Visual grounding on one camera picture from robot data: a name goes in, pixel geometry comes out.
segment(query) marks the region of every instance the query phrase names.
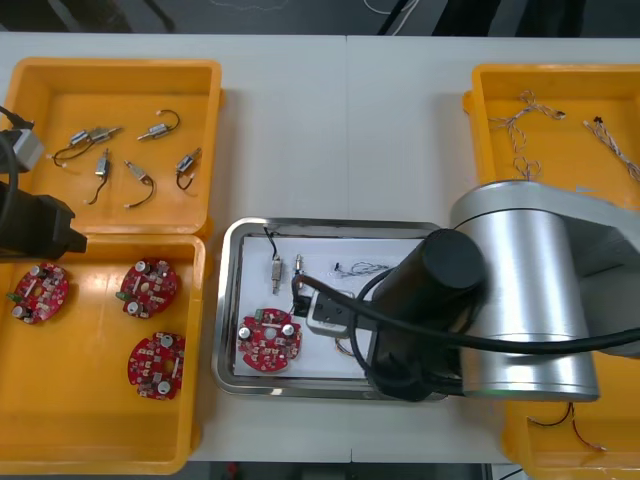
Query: metal cylinder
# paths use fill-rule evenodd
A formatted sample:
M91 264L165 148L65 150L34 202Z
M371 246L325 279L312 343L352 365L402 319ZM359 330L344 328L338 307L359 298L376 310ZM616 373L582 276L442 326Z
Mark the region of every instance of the metal cylinder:
M469 335L512 341L588 336L565 225L557 215L506 210L458 227L482 251L486 299ZM590 353L518 355L461 351L467 396L593 401L599 396Z

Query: robotic arm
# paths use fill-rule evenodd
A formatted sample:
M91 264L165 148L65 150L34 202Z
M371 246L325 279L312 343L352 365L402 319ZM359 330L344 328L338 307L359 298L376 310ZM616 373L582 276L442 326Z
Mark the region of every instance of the robotic arm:
M356 359L375 388L409 401L593 401L590 352L640 356L637 214L502 182L458 200L451 224L358 299L294 277L296 313L346 325L352 339L356 322L373 330L367 359L352 340ZM297 294L299 282L318 291L313 301Z
M0 131L0 261L21 258L55 260L65 252L83 253L84 235L71 228L75 217L69 207L48 195L31 195L18 189L19 173L31 170L43 146L33 132L33 123L0 107L12 128Z

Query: capacitor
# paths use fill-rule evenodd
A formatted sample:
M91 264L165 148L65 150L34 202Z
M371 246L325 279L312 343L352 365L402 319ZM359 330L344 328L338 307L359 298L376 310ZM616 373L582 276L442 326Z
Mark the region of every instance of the capacitor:
M158 393L160 395L166 395L167 393L169 393L171 391L171 384L169 382L167 382L166 380L160 382L158 384Z
M129 302L127 304L127 313L129 315L138 315L142 313L142 310L142 305L140 305L138 302Z
M149 265L147 262L143 260L136 262L136 265L134 268L138 273L149 273L151 271L151 265Z
M165 335L160 339L160 345L162 345L164 348L169 348L171 345L173 345L173 337L171 335Z
M33 277L44 278L49 275L49 270L40 268L40 266L35 265L31 267L31 270L29 270L29 274Z
M240 330L238 330L238 338L240 338L240 340L249 340L250 337L251 330L247 327L241 327Z
M282 327L282 334L283 335L285 335L287 337L290 337L294 333L296 333L296 329L293 328L293 325L291 325L290 323L288 323L284 327Z
M31 310L21 305L17 305L11 310L11 315L20 320L27 320L27 318L31 317Z

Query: black cable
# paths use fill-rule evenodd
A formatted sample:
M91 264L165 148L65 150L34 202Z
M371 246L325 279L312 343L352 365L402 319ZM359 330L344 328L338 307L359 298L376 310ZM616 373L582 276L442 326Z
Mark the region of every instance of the black cable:
M13 112L7 110L2 105L0 105L0 113L4 113L4 116L7 117L7 119L9 119L9 121L11 122L11 124L15 128L18 128L18 129L26 128L27 130L32 130L33 129L33 123L32 122L27 122L20 115L18 115L17 113L13 113Z
M278 248L276 247L276 242L273 241L273 233L269 233L269 230L267 230L267 227L262 227L262 228L264 228L264 233L267 235L267 238L269 239L269 242L271 242L271 246L273 247L273 255L271 256L271 259L275 260L275 258L278 256Z
M514 470L511 473L507 473L504 477L500 477L498 480L507 480L507 478L511 478L514 475L517 475L518 473L520 473L522 471L522 468L519 468L517 470Z
M568 403L567 404L567 411L565 412L564 416L558 420L557 422L552 422L552 423L542 423L539 422L531 417L527 417L527 420L529 420L531 423L533 423L534 425L538 425L539 427L555 427L557 425L560 425L561 423L564 423L564 421L569 418L569 415L571 415L571 412L573 410L573 403Z
M126 208L136 208L139 207L140 205L142 205L143 203L146 203L148 200L151 199L151 197L153 197L153 194L156 191L156 182L153 181L153 178L151 177L146 177L145 180L142 181L142 183L144 183L145 185L151 185L151 192L149 192L149 195L146 196L146 198L144 200L140 200L137 203L132 203L127 205Z
M407 5L407 3L409 3L409 0L398 0L398 2L394 5L393 9L391 10L391 13L389 13L384 23L380 27L380 30L378 30L378 35L387 34L389 29L391 28L391 25L393 25L393 22L395 22L398 19L398 16L402 12L402 9Z
M93 205L94 203L96 203L98 201L98 194L100 193L100 190L102 190L102 187L104 187L107 184L107 177L105 176L102 180L102 182L100 182L100 185L98 186L98 189L96 190L96 194L93 196L93 200L91 200L90 202L87 202L87 205Z
M628 343L640 341L640 328L632 328L618 333L600 335L591 338L577 340L564 340L560 342L513 342L508 340L496 340L492 338L473 337L454 332L434 330L422 325L407 323L393 317L389 317L369 307L364 302L350 298L321 281L307 275L295 275L293 282L304 283L320 293L324 293L334 302L345 308L364 315L382 325L392 326L400 330L416 333L432 340L445 343L449 346L473 348L499 353L519 353L524 355L570 355L574 353L593 352L607 348L619 347ZM297 293L294 290L294 303Z
M0 133L0 148L4 151L7 157L7 170L9 171L9 187L7 188L7 194L2 205L2 211L0 211L0 234L4 233L7 228L9 216L13 204L15 203L16 195L18 193L18 159L16 153L13 151L13 145Z
M94 145L95 145L95 142L91 140L91 141L89 141L87 146L84 149L80 150L79 152L74 153L73 155L70 155L68 157L60 157L59 155L61 153L68 152L69 150L73 150L75 148L75 145L69 145L68 147L64 147L64 148L58 150L56 153L53 154L53 157L51 157L51 158L53 159L53 163L56 165L56 167L63 168L64 165L61 164L61 163L58 163L58 160L73 160L74 158L78 158L83 153L86 153Z
M364 298L371 291L371 289L375 287L378 283L380 283L383 279L385 279L387 275L389 275L392 271L393 269L386 270L376 275L371 280L369 280L365 284L365 286L362 287L362 290L360 290L360 293L358 294L357 299L359 301L364 301ZM292 283L292 288L294 291L296 292L298 291L296 287L296 283ZM354 312L351 315L351 318L349 319L349 324L347 325L347 332L349 334L349 343L351 344L351 353L353 354L353 357L356 359L356 362L358 362L358 365L360 365L360 368L362 368L362 370L365 372L367 378L372 380L375 384L385 385L391 388L406 388L415 383L425 383L423 380L422 372L410 372L409 375L405 378L390 378L376 371L376 369L373 366L367 363L366 359L364 358L364 355L362 355L362 352L360 351L360 347L358 346L358 338L356 337L357 327L358 327L358 314ZM431 387L443 386L443 385L434 385L435 382L434 383L428 382L428 383L430 384Z
M178 115L176 112L174 112L173 110L169 110L168 108L165 108L164 110L159 110L159 113L172 113L173 115L176 116L176 124L172 127L170 125L167 126L167 131L170 132L172 130L175 130L176 128L178 128L178 125L180 125L180 115Z
M189 181L187 182L187 184L185 186L182 186L180 184L180 178L182 177L182 174L180 172L176 173L176 185L178 185L178 188L180 190L186 191L187 188L189 188L191 186L191 184L193 183L193 177L189 178Z

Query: electronic component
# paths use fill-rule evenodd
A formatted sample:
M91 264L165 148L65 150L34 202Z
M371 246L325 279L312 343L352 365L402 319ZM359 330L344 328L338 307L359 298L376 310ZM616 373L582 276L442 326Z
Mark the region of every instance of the electronic component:
M171 113L172 115L175 115L176 124L173 126L167 125L166 123L158 123L157 125L153 125L149 127L149 129L147 130L147 133L145 133L144 135L140 135L138 137L138 140L142 141L148 138L156 139L156 138L164 137L169 132L172 132L173 130L178 128L178 125L180 125L180 115L178 115L173 110L168 110L168 109L158 110L156 112L156 115L161 116L161 115L164 115L165 113Z
M291 315L275 308L256 310L238 329L237 348L251 368L274 373L298 356L302 332Z
M57 167L65 168L67 166L66 163L59 163L58 160L71 160L73 158L77 158L83 153L87 152L92 146L97 143L106 142L111 139L113 135L122 130L122 127L113 127L113 128L105 128L105 127L96 127L91 130L80 130L79 132L73 134L69 139L69 144L58 150L53 155L47 155L48 158L53 160L53 163ZM61 157L60 155L69 152L72 150L76 150L78 148L84 147L79 152L71 154L66 157Z
M2 135L13 148L20 173L28 172L35 167L40 155L42 155L44 151L44 145L42 145L32 130L26 128L3 130L0 131L0 135ZM8 159L2 150L0 150L0 171L7 171L7 161Z
M28 325L53 317L69 294L67 272L53 263L35 265L7 298L16 305L11 314Z
M186 185L182 185L180 183L180 178L193 166L193 164L196 162L196 158L200 156L201 152L202 150L199 147L196 148L189 155L185 155L184 158L180 160L180 162L178 162L178 165L176 165L176 185L178 185L178 188L180 190L186 190L193 183L193 177L195 176L195 174L193 173L189 175L189 181Z
M98 195L100 194L100 190L107 184L107 180L109 179L109 170L111 168L111 162L109 161L109 149L105 149L102 156L98 159L98 163L96 165L95 175L98 178L101 178L102 181L100 185L98 185L98 189L96 190L93 199L85 200L84 203L87 205L93 205L98 201Z
M136 164L131 163L131 162L127 161L127 160L124 161L124 164L129 168L129 171L136 178L136 180L138 180L143 185L148 185L148 186L151 187L151 191L149 192L149 195L146 196L146 198L144 198L143 200L140 200L139 202L136 202L136 203L125 203L125 205L124 205L124 208L139 207L143 203L146 203L148 200L150 200L151 197L153 197L153 194L156 191L156 182L153 181L153 178L151 178L147 174L147 172L145 172L142 168L140 168Z
M157 332L136 345L129 356L129 383L138 395L154 400L171 400L182 388L185 338Z
M271 286L274 295L278 294L280 289L280 279L282 278L282 259L276 255L271 260Z
M143 258L129 269L116 297L122 311L137 318L151 318L164 311L178 291L178 275L165 260Z
M295 263L295 275L300 275L302 273L302 255L296 255L296 263ZM297 283L298 291L302 291L304 284L298 282Z
M338 291L351 298L355 298L353 292L347 292L344 290ZM342 325L340 323L336 323L336 316L348 314L350 312L339 305L334 304L326 297L322 301L318 302L318 295L318 292L313 292L309 309L306 312L307 315L305 322L307 327L309 327L309 330L318 335L325 335L327 337L347 338L349 334L347 333L346 322L343 322L344 324Z

